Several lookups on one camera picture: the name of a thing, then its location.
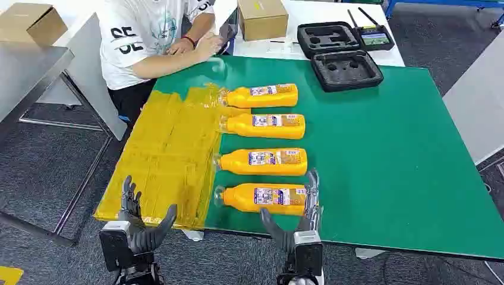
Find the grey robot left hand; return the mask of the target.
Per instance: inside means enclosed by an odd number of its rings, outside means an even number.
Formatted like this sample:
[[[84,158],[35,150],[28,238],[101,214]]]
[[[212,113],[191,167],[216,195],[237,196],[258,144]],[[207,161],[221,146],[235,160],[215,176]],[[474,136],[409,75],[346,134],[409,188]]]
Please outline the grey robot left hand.
[[[165,217],[156,227],[148,227],[141,215],[141,192],[136,191],[132,176],[128,175],[122,183],[121,207],[118,220],[130,223],[129,247],[135,254],[157,249],[171,230],[176,218],[178,206],[168,207]]]

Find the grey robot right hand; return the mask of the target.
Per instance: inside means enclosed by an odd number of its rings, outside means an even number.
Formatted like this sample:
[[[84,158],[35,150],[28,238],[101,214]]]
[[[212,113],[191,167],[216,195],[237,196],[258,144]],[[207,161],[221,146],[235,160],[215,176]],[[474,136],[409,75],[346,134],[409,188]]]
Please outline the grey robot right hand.
[[[309,179],[308,184],[305,185],[306,198],[304,211],[298,226],[294,231],[285,231],[281,229],[274,221],[271,213],[267,208],[260,209],[261,220],[266,231],[271,235],[271,238],[276,242],[277,246],[286,253],[294,252],[295,248],[295,232],[301,232],[301,241],[320,242],[320,238],[308,240],[304,238],[304,232],[318,232],[320,229],[320,219],[323,212],[323,207],[320,205],[320,191],[319,191],[319,173],[317,169],[312,168],[307,172]]]

